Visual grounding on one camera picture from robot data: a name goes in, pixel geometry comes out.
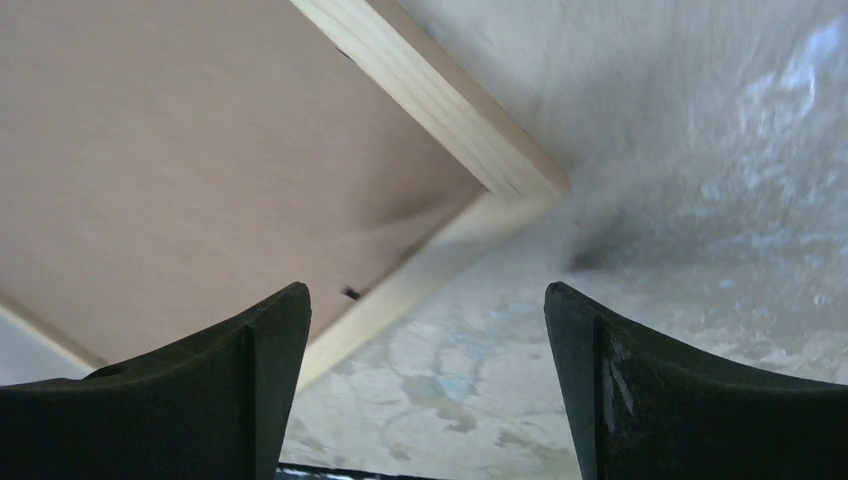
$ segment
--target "textured white surface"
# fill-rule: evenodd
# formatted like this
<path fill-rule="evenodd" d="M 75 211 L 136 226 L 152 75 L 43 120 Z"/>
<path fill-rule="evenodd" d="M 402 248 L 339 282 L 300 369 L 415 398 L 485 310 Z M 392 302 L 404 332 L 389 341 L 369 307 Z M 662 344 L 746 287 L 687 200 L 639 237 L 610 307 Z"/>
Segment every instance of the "textured white surface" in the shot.
<path fill-rule="evenodd" d="M 61 348 L 46 343 L 44 336 L 0 306 L 0 386 L 37 382 L 48 378 L 78 379 L 91 368 Z"/>
<path fill-rule="evenodd" d="M 713 353 L 848 383 L 848 2 L 404 7 L 571 199 L 296 399 L 283 458 L 579 478 L 548 282 Z"/>

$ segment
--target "wooden frame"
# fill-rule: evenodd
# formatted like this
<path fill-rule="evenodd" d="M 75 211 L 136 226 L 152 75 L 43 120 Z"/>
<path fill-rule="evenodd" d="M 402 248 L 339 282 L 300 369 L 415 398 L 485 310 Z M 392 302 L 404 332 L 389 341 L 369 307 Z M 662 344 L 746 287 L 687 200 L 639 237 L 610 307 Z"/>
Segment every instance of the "wooden frame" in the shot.
<path fill-rule="evenodd" d="M 395 0 L 290 1 L 488 190 L 312 341 L 299 390 L 548 211 L 567 178 Z M 3 310 L 75 368 L 103 366 L 30 312 Z"/>

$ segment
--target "pine wood edge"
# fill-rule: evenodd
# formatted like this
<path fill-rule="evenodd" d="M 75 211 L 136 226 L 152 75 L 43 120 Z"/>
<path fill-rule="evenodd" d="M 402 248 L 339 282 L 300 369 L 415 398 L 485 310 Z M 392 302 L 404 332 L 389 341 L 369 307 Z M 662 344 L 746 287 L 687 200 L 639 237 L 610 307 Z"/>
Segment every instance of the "pine wood edge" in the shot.
<path fill-rule="evenodd" d="M 562 196 L 562 170 L 395 0 L 291 2 L 487 190 Z"/>

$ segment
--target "concrete floor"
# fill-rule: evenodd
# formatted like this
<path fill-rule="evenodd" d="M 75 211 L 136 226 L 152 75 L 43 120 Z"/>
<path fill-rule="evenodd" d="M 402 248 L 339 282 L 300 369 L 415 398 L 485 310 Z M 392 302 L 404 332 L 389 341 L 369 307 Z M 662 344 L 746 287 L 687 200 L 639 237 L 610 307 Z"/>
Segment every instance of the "concrete floor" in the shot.
<path fill-rule="evenodd" d="M 403 4 L 573 192 L 302 392 L 283 458 L 579 478 L 542 316 L 554 280 L 724 357 L 848 383 L 848 2 Z"/>

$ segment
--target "plywood board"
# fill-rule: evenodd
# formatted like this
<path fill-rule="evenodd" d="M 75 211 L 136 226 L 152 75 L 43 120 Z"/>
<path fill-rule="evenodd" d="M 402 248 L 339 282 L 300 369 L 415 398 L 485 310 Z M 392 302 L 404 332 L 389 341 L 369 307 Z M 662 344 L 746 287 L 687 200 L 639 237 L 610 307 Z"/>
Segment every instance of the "plywood board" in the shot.
<path fill-rule="evenodd" d="M 0 291 L 104 361 L 293 280 L 317 334 L 482 192 L 288 2 L 0 22 Z"/>

